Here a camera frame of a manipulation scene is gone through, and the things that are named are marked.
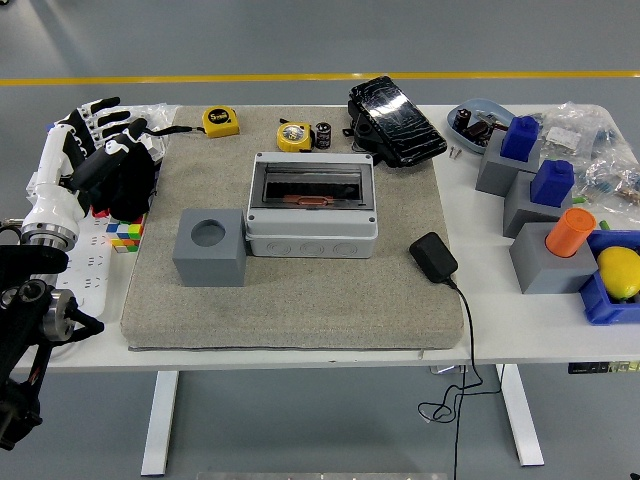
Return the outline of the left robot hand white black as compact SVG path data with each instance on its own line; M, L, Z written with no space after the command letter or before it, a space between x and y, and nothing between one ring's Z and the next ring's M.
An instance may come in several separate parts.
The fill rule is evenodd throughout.
M27 186L32 209L22 222L23 241L71 244L90 212L127 222L145 214L155 176L141 141L147 125L118 97L85 103L56 121Z

